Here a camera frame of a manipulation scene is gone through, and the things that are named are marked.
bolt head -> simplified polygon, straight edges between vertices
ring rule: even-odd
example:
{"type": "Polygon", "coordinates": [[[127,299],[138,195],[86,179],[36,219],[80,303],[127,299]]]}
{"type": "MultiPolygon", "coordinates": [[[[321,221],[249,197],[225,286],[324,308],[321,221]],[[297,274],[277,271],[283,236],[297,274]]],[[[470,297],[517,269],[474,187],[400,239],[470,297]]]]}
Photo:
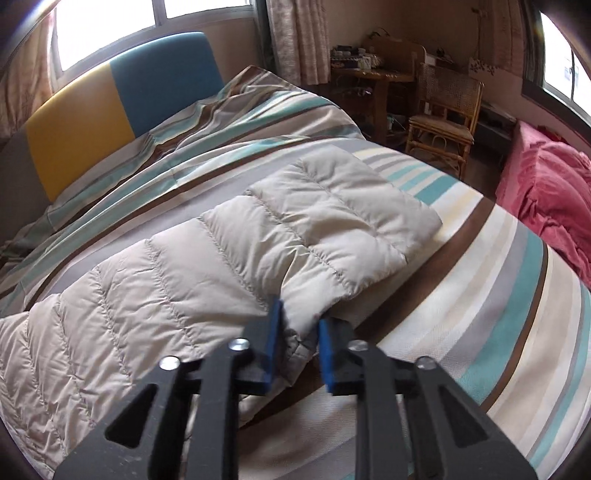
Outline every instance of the bolt head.
{"type": "Polygon", "coordinates": [[[242,352],[248,350],[250,347],[251,343],[245,338],[235,338],[228,343],[228,348],[235,352],[242,352]]]}
{"type": "Polygon", "coordinates": [[[165,356],[158,364],[162,370],[176,370],[181,361],[175,356],[165,356]]]}
{"type": "Polygon", "coordinates": [[[351,340],[347,348],[352,352],[365,352],[368,349],[368,343],[363,340],[351,340]]]}
{"type": "Polygon", "coordinates": [[[437,368],[437,362],[430,356],[422,356],[417,360],[417,368],[421,370],[433,370],[437,368]]]}

striped duvet cover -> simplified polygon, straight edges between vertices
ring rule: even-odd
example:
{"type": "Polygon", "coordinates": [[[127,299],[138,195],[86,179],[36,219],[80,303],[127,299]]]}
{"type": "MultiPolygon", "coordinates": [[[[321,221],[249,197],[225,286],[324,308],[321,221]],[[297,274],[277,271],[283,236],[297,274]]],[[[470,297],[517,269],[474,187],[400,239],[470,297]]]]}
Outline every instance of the striped duvet cover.
{"type": "MultiPolygon", "coordinates": [[[[391,356],[436,358],[549,478],[591,412],[589,291],[481,194],[366,142],[328,100],[260,69],[105,159],[21,231],[2,252],[0,316],[63,291],[105,258],[325,144],[357,156],[443,221],[408,268],[363,293],[368,304],[382,303],[378,310],[341,305],[336,314],[391,356]]],[[[354,400],[331,398],[311,362],[241,430],[241,478],[352,478],[354,435],[354,400]]]]}

beige down jacket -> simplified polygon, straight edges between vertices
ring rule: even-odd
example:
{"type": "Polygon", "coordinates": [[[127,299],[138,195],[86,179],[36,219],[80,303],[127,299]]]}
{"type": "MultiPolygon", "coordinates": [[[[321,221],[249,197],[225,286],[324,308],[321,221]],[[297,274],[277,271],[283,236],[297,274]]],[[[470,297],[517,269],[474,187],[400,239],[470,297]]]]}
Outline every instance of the beige down jacket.
{"type": "Polygon", "coordinates": [[[403,268],[440,225],[352,155],[308,155],[0,320],[2,420],[49,478],[160,358],[206,355],[269,294],[287,323],[280,390],[314,353],[303,340],[320,315],[403,268]]]}

pink bedspread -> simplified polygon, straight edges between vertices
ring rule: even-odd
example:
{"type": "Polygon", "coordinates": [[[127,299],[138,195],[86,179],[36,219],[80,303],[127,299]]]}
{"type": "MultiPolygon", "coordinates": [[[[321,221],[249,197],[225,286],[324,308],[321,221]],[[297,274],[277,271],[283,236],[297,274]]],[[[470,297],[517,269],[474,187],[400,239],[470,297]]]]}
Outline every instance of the pink bedspread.
{"type": "Polygon", "coordinates": [[[591,163],[519,122],[496,202],[516,216],[591,288],[591,163]]]}

wicker chair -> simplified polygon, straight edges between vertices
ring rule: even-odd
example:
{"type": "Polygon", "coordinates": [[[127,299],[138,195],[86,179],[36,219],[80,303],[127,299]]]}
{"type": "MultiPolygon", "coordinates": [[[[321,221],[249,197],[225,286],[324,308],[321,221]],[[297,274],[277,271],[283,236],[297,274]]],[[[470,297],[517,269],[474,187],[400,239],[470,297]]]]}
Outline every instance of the wicker chair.
{"type": "Polygon", "coordinates": [[[429,104],[433,114],[411,117],[406,153],[410,154],[415,148],[429,152],[463,180],[474,144],[482,88],[481,82],[467,75],[423,63],[419,68],[417,97],[420,111],[424,112],[425,104],[429,104]],[[449,111],[463,117],[463,124],[449,120],[449,111]],[[435,146],[438,139],[443,140],[442,147],[435,146]]]}

